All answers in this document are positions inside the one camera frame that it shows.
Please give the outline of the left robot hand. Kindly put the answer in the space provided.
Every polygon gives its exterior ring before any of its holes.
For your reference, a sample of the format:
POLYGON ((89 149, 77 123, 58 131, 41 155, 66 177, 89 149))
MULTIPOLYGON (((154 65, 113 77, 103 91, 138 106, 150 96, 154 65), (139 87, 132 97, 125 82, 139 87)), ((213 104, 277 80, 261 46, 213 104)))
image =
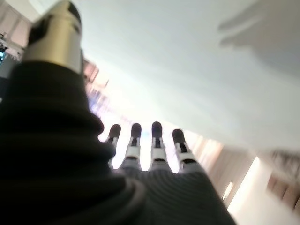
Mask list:
POLYGON ((140 166, 135 123, 118 169, 120 126, 108 138, 89 109, 82 23, 75 5, 56 3, 31 27, 22 61, 0 104, 0 221, 5 225, 233 225, 180 129, 173 173, 162 126, 152 124, 151 166, 140 166))

